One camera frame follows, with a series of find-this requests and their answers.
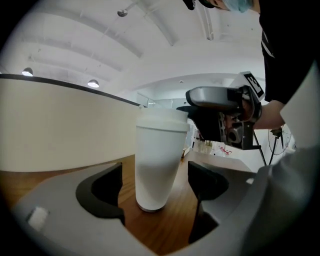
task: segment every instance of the person's hand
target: person's hand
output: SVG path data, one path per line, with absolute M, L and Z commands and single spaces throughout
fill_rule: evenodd
M 244 99 L 242 100 L 242 107 L 244 109 L 243 120 L 246 121 L 252 116 L 253 109 L 251 107 L 250 102 L 247 100 L 244 100 Z M 225 116 L 223 123 L 227 129 L 231 128 L 232 124 L 235 122 L 235 120 L 233 118 L 234 117 L 232 117 L 230 115 Z

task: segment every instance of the person's arm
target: person's arm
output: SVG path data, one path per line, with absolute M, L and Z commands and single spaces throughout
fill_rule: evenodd
M 259 120 L 254 124 L 254 129 L 277 129 L 285 124 L 280 111 L 285 104 L 277 100 L 270 101 L 262 106 L 262 113 Z

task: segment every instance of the curved wall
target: curved wall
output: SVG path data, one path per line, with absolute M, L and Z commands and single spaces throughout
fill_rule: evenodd
M 40 172 L 135 153 L 138 104 L 79 85 L 0 75 L 0 170 Z

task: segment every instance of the ceiling light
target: ceiling light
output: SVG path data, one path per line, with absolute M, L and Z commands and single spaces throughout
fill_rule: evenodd
M 98 83 L 97 80 L 92 79 L 92 80 L 90 80 L 90 81 L 88 82 L 88 86 L 94 87 L 94 88 L 98 88 L 98 87 L 99 87 L 99 83 Z
M 22 71 L 22 75 L 27 76 L 27 77 L 33 77 L 34 73 L 32 71 L 32 69 L 30 67 L 26 67 L 23 71 Z

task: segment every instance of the wooden table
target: wooden table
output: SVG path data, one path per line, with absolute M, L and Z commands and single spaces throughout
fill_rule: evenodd
M 122 162 L 123 186 L 119 193 L 118 206 L 124 209 L 127 230 L 158 255 L 169 254 L 188 245 L 197 208 L 197 199 L 188 183 L 188 161 L 250 172 L 249 168 L 238 159 L 191 151 L 181 159 L 164 209 L 147 213 L 142 211 L 136 203 L 135 156 L 110 162 Z M 81 169 L 83 168 L 48 172 L 0 171 L 0 186 L 8 206 L 12 207 L 19 198 L 41 181 Z

